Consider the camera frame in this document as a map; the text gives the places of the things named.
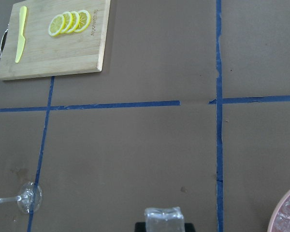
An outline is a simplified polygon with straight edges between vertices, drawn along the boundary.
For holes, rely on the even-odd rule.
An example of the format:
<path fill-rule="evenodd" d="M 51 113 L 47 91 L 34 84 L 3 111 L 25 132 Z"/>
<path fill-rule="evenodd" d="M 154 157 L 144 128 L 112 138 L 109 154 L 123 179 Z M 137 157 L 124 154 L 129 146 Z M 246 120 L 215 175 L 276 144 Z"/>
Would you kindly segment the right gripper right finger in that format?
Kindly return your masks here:
<path fill-rule="evenodd" d="M 196 232 L 193 223 L 184 223 L 185 232 Z"/>

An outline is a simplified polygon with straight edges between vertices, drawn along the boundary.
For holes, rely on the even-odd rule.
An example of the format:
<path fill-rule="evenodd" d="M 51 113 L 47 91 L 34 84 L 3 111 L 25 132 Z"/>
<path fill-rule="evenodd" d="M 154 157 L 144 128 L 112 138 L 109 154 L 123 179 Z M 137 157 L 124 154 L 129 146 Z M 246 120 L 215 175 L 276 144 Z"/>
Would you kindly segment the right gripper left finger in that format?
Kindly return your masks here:
<path fill-rule="evenodd" d="M 134 226 L 134 232 L 146 232 L 145 222 L 136 222 Z"/>

